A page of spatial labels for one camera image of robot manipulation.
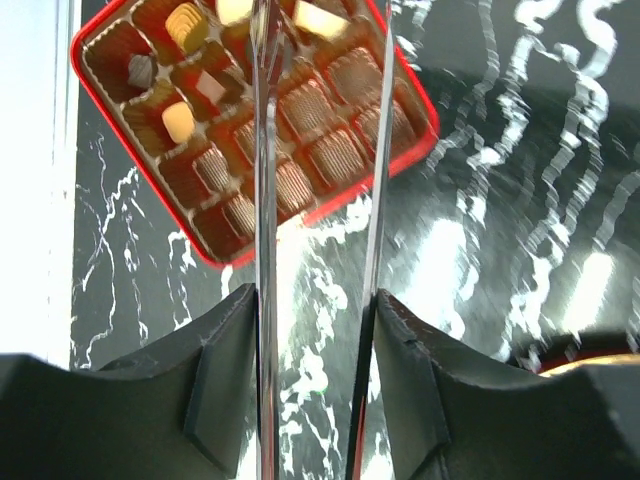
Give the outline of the red compartment chocolate box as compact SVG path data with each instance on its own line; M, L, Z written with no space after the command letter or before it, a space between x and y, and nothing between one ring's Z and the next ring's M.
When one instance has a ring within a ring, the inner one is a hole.
M202 46L184 53L165 29L180 4L208 21ZM276 208L280 223L310 224L372 183L380 118L386 25L371 1L306 1L349 22L325 40L294 25L297 1L281 5L286 33L276 87ZM215 1L112 1L75 36L71 62L134 162L198 253L221 267L248 260L255 235L255 106L250 16L223 26ZM152 56L157 74L128 84L132 55ZM212 105L195 88L206 71L226 93ZM184 101L195 119L175 144L162 122Z

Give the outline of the dark round chocolate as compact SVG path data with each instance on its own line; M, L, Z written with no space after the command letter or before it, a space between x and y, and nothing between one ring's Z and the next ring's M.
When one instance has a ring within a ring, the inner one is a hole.
M149 89L156 77L157 66L152 56L134 54L128 64L128 84L142 90Z

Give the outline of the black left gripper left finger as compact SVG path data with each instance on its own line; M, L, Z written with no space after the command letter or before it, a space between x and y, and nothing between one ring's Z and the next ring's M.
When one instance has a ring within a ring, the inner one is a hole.
M3 355L2 477L235 477L255 296L245 284L188 325L97 371Z

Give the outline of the white rectangular chocolate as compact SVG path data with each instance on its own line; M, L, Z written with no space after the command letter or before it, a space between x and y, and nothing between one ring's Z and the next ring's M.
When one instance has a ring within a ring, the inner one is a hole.
M340 36L349 26L346 19L306 1L296 2L293 22L299 29L325 40Z
M216 15L223 26L247 19L253 9L253 0L216 0Z

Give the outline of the white oval chocolate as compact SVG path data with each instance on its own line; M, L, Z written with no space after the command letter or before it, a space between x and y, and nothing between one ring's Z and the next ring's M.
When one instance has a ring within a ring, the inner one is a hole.
M190 107L184 101L168 106L161 114L162 122L171 140L181 144L193 135L196 125Z

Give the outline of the cream square chocolate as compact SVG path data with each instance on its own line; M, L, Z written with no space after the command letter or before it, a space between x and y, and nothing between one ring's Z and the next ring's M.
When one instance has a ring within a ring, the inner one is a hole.
M209 27L204 13L193 3L178 5L167 17L165 29L178 47L187 54L205 42Z

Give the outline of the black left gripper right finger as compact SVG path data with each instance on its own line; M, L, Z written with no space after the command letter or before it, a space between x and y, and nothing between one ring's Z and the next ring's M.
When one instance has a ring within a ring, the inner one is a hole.
M399 479L635 479L639 369L544 377L496 361L377 295L373 346Z

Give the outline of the round red lacquer tray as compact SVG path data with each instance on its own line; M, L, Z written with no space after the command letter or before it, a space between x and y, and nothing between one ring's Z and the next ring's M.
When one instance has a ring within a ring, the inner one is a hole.
M639 334L622 331L554 333L528 339L512 348L507 364L541 374L580 360L638 354Z

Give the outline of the brown striped rectangular chocolate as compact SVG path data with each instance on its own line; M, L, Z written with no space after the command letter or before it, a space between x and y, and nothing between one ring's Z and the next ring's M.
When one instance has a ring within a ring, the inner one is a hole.
M216 105L226 93L226 88L206 71L201 72L195 88L212 105Z

